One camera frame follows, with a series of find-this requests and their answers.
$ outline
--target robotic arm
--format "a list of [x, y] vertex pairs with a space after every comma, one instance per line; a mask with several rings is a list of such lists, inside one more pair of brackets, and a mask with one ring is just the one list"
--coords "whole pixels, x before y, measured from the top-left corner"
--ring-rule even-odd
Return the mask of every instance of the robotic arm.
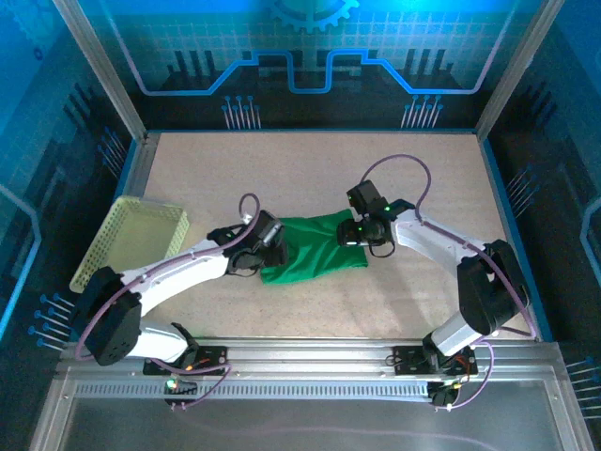
[[[229, 245], [244, 233], [243, 240]], [[213, 230], [206, 240], [178, 256], [120, 274], [101, 268], [94, 272], [71, 313], [72, 328], [83, 334], [107, 301], [132, 285], [98, 319], [86, 338], [85, 345], [94, 359], [99, 365], [111, 365], [124, 357], [154, 358], [179, 368], [193, 365], [198, 345], [181, 325], [159, 324], [143, 316], [196, 284], [284, 264], [287, 252], [283, 234], [282, 223], [261, 210], [253, 227], [241, 224]], [[133, 284], [138, 278], [142, 281]]]
[[459, 311], [424, 339], [426, 353], [438, 355], [440, 363], [483, 335], [492, 334], [520, 311], [506, 286], [477, 251], [496, 263], [516, 288], [523, 305], [528, 305], [526, 283], [507, 242], [484, 243], [418, 215], [415, 206], [405, 200], [389, 203], [370, 180], [347, 195], [362, 219], [339, 225], [340, 245], [367, 246], [370, 251], [386, 243], [407, 246], [456, 276]]

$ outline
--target purple cable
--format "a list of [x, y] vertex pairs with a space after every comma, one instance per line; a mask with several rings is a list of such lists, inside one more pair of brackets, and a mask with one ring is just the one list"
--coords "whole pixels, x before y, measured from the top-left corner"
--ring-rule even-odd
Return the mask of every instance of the purple cable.
[[420, 195], [420, 198], [417, 199], [417, 202], [415, 203], [415, 215], [417, 216], [417, 219], [419, 219], [421, 222], [422, 215], [420, 214], [420, 207], [422, 206], [422, 202], [424, 202], [425, 197], [427, 196], [428, 192], [430, 191], [430, 186], [432, 185], [432, 174], [430, 174], [430, 169], [422, 160], [420, 160], [417, 157], [414, 157], [413, 155], [409, 155], [407, 153], [394, 153], [393, 155], [389, 155], [388, 157], [379, 159], [374, 164], [369, 166], [369, 169], [367, 169], [365, 171], [365, 174], [363, 174], [363, 177], [361, 177], [361, 182], [363, 183], [365, 181], [365, 179], [367, 179], [367, 176], [369, 175], [369, 173], [372, 172], [376, 168], [376, 166], [379, 166], [382, 163], [388, 162], [389, 160], [392, 160], [394, 158], [407, 158], [409, 160], [413, 160], [414, 162], [419, 163], [420, 166], [425, 171], [425, 176], [427, 177], [427, 181], [425, 183], [425, 189], [424, 189], [424, 192], [422, 193], [422, 195]]
[[487, 341], [480, 340], [479, 343], [486, 345], [488, 347], [488, 350], [490, 351], [490, 365], [488, 366], [488, 371], [486, 372], [486, 376], [482, 380], [482, 383], [478, 387], [478, 390], [476, 390], [473, 395], [471, 395], [468, 399], [466, 399], [465, 401], [461, 401], [458, 404], [455, 402], [452, 406], [447, 408], [447, 409], [449, 409], [449, 411], [452, 411], [454, 409], [459, 409], [460, 407], [464, 407], [464, 406], [467, 406], [468, 404], [470, 404], [475, 398], [478, 397], [478, 395], [480, 395], [482, 393], [482, 391], [485, 389], [486, 385], [488, 384], [488, 380], [490, 379], [490, 375], [492, 374], [492, 369], [495, 366], [495, 351], [492, 349], [492, 345], [490, 343], [488, 343]]
[[106, 313], [106, 311], [109, 308], [111, 308], [111, 305], [113, 305], [116, 302], [116, 300], [119, 299], [119, 297], [121, 295], [123, 295], [125, 292], [127, 292], [128, 290], [130, 290], [132, 288], [137, 287], [138, 285], [140, 285], [142, 283], [145, 283], [147, 278], [151, 277], [153, 274], [156, 274], [163, 268], [173, 265], [174, 263], [179, 263], [179, 262], [183, 263], [183, 262], [188, 262], [189, 260], [196, 260], [199, 257], [214, 254], [216, 252], [222, 251], [229, 247], [235, 246], [240, 241], [244, 240], [244, 238], [246, 238], [246, 236], [251, 232], [251, 230], [253, 230], [254, 226], [256, 226], [256, 222], [259, 219], [259, 213], [261, 211], [261, 203], [259, 202], [259, 198], [256, 196], [256, 194], [247, 193], [240, 198], [239, 205], [238, 205], [239, 212], [242, 211], [242, 204], [247, 197], [252, 197], [254, 199], [254, 202], [256, 203], [256, 211], [254, 213], [253, 220], [248, 224], [248, 226], [246, 227], [246, 230], [244, 230], [244, 232], [242, 232], [231, 242], [224, 244], [223, 246], [217, 246], [217, 247], [213, 247], [211, 249], [205, 249], [205, 250], [202, 250], [197, 253], [184, 254], [182, 256], [173, 257], [169, 260], [166, 260], [163, 263], [155, 266], [154, 268], [151, 268], [146, 273], [139, 275], [138, 277], [133, 279], [131, 282], [129, 282], [127, 285], [125, 285], [122, 289], [117, 291], [113, 296], [111, 296], [109, 298], [109, 300], [106, 303], [104, 303], [104, 305], [98, 310], [98, 312], [96, 312], [96, 315], [94, 315], [92, 320], [90, 320], [90, 322], [85, 327], [84, 331], [82, 332], [82, 335], [79, 338], [79, 341], [77, 342], [77, 346], [75, 347], [75, 359], [76, 360], [90, 360], [93, 358], [91, 355], [82, 356], [82, 349], [84, 348], [84, 343], [87, 340], [87, 338], [89, 337], [90, 333], [92, 332], [92, 329], [94, 329], [94, 327], [100, 320], [100, 318], [102, 318], [102, 316]]
[[150, 361], [153, 364], [158, 365], [158, 366], [160, 366], [163, 369], [166, 369], [167, 371], [171, 371], [172, 373], [179, 374], [179, 375], [182, 375], [182, 376], [193, 376], [195, 374], [205, 374], [205, 373], [210, 373], [211, 371], [216, 371], [218, 369], [224, 369], [225, 370], [224, 374], [217, 381], [217, 383], [215, 383], [215, 385], [213, 385], [210, 388], [210, 390], [208, 390], [205, 394], [203, 394], [198, 399], [195, 399], [194, 401], [182, 402], [180, 404], [176, 404], [175, 402], [172, 403], [171, 404], [171, 410], [172, 411], [174, 411], [175, 409], [181, 409], [181, 410], [185, 411], [186, 409], [188, 409], [190, 407], [194, 407], [196, 404], [200, 404], [201, 402], [203, 402], [215, 390], [217, 390], [217, 387], [219, 387], [222, 384], [222, 382], [225, 381], [225, 378], [227, 378], [227, 375], [232, 370], [232, 366], [230, 364], [223, 364], [223, 365], [216, 365], [216, 366], [208, 366], [206, 368], [200, 368], [200, 369], [191, 369], [190, 371], [187, 371], [185, 369], [175, 368], [174, 366], [170, 366], [170, 365], [166, 364], [165, 362], [163, 362], [162, 360], [159, 360], [159, 359], [150, 359]]
[[[413, 160], [414, 162], [418, 163], [425, 171], [425, 175], [427, 177], [427, 182], [425, 184], [424, 192], [422, 193], [422, 195], [420, 195], [420, 198], [417, 200], [417, 202], [415, 204], [415, 216], [420, 221], [420, 223], [422, 223], [423, 226], [426, 226], [426, 227], [430, 228], [431, 230], [434, 230], [435, 232], [438, 232], [439, 234], [449, 238], [450, 240], [453, 240], [453, 241], [461, 244], [462, 246], [468, 247], [471, 251], [478, 254], [478, 256], [480, 258], [482, 258], [488, 264], [490, 269], [499, 277], [499, 279], [505, 286], [505, 289], [507, 289], [507, 291], [509, 292], [509, 295], [511, 296], [512, 300], [514, 301], [514, 303], [516, 303], [516, 306], [517, 306], [519, 312], [522, 314], [522, 316], [524, 317], [524, 320], [528, 324], [530, 333], [528, 334], [526, 332], [519, 331], [519, 334], [524, 335], [524, 336], [529, 336], [531, 338], [536, 338], [536, 328], [534, 327], [534, 322], [532, 321], [530, 314], [526, 310], [524, 303], [519, 298], [519, 295], [517, 294], [514, 287], [511, 285], [511, 283], [509, 282], [509, 280], [507, 279], [507, 277], [505, 276], [503, 271], [501, 271], [501, 268], [499, 268], [499, 266], [497, 266], [497, 264], [493, 261], [493, 259], [491, 257], [489, 257], [487, 254], [485, 254], [482, 250], [480, 250], [476, 246], [474, 246], [472, 243], [470, 243], [466, 240], [463, 240], [460, 237], [457, 237], [456, 234], [448, 232], [447, 230], [444, 230], [444, 229], [438, 227], [437, 225], [433, 225], [433, 224], [428, 223], [427, 221], [423, 220], [422, 215], [420, 213], [420, 207], [422, 206], [422, 202], [424, 202], [425, 197], [427, 196], [428, 192], [430, 191], [430, 186], [432, 185], [432, 174], [430, 173], [430, 169], [428, 168], [428, 166], [421, 159], [419, 159], [413, 155], [408, 155], [407, 153], [395, 153], [393, 155], [389, 155], [388, 157], [381, 158], [378, 161], [376, 161], [375, 163], [373, 163], [371, 166], [369, 166], [367, 171], [365, 171], [365, 174], [363, 174], [363, 177], [361, 178], [361, 182], [365, 181], [365, 179], [367, 178], [369, 173], [372, 170], [374, 170], [374, 168], [376, 168], [377, 166], [379, 166], [380, 164], [382, 164], [384, 162], [387, 162], [387, 161], [395, 159], [395, 158], [407, 158], [409, 160]], [[509, 330], [509, 332], [516, 331], [513, 328], [510, 328], [510, 329], [511, 330]]]
[[[471, 251], [478, 254], [478, 256], [480, 258], [482, 258], [488, 264], [490, 269], [499, 277], [499, 279], [505, 286], [505, 289], [507, 289], [507, 291], [509, 292], [512, 300], [514, 301], [514, 303], [516, 303], [516, 306], [519, 309], [519, 312], [522, 314], [522, 316], [524, 317], [524, 320], [528, 324], [528, 328], [529, 328], [530, 332], [527, 333], [527, 332], [519, 331], [518, 329], [514, 329], [511, 327], [501, 327], [501, 328], [507, 332], [513, 332], [515, 334], [520, 334], [520, 335], [528, 336], [531, 338], [536, 338], [536, 329], [534, 327], [534, 322], [532, 321], [530, 314], [526, 310], [524, 303], [519, 298], [519, 295], [517, 294], [514, 287], [511, 285], [511, 283], [509, 282], [507, 277], [505, 277], [505, 274], [503, 273], [503, 271], [501, 271], [501, 268], [499, 268], [499, 266], [493, 261], [493, 259], [491, 257], [489, 257], [486, 253], [484, 253], [481, 249], [478, 249], [476, 246], [474, 246], [469, 241], [463, 240], [462, 238], [457, 237], [456, 234], [448, 232], [447, 230], [444, 230], [444, 229], [438, 227], [437, 225], [433, 225], [433, 224], [428, 223], [427, 221], [423, 220], [422, 215], [420, 213], [420, 206], [422, 205], [422, 202], [424, 202], [426, 195], [430, 191], [430, 186], [432, 185], [432, 174], [430, 173], [430, 169], [428, 168], [428, 166], [422, 160], [420, 160], [417, 157], [414, 157], [413, 155], [408, 155], [407, 153], [396, 153], [394, 155], [389, 155], [388, 157], [384, 157], [384, 158], [378, 160], [377, 162], [375, 162], [374, 164], [372, 164], [371, 166], [369, 166], [369, 169], [367, 169], [367, 171], [365, 171], [365, 174], [363, 174], [363, 177], [361, 178], [361, 182], [365, 181], [365, 179], [367, 178], [369, 173], [376, 166], [378, 166], [384, 162], [387, 162], [389, 160], [392, 160], [394, 158], [407, 158], [409, 160], [413, 160], [414, 162], [419, 163], [420, 166], [425, 171], [425, 175], [427, 177], [425, 189], [415, 204], [415, 216], [420, 221], [422, 226], [426, 226], [426, 227], [430, 228], [431, 230], [434, 230], [435, 232], [438, 232], [439, 234], [461, 244], [462, 246], [466, 246], [468, 249], [470, 249]], [[448, 408], [449, 410], [458, 409], [460, 407], [466, 406], [469, 403], [471, 403], [484, 390], [484, 388], [486, 387], [486, 384], [488, 383], [488, 380], [490, 379], [490, 375], [492, 374], [492, 370], [493, 370], [493, 367], [495, 364], [495, 352], [492, 348], [492, 345], [490, 343], [488, 343], [487, 341], [484, 341], [483, 337], [476, 340], [473, 344], [475, 345], [475, 344], [480, 344], [480, 343], [486, 345], [488, 347], [488, 349], [490, 350], [490, 366], [488, 367], [486, 376], [485, 376], [484, 380], [482, 381], [482, 383], [480, 384], [480, 386], [478, 387], [478, 390], [476, 390], [476, 392], [471, 397], [469, 397], [465, 401], [462, 401], [458, 404], [456, 404], [456, 402], [455, 402], [455, 404], [453, 404], [452, 406], [450, 406]]]

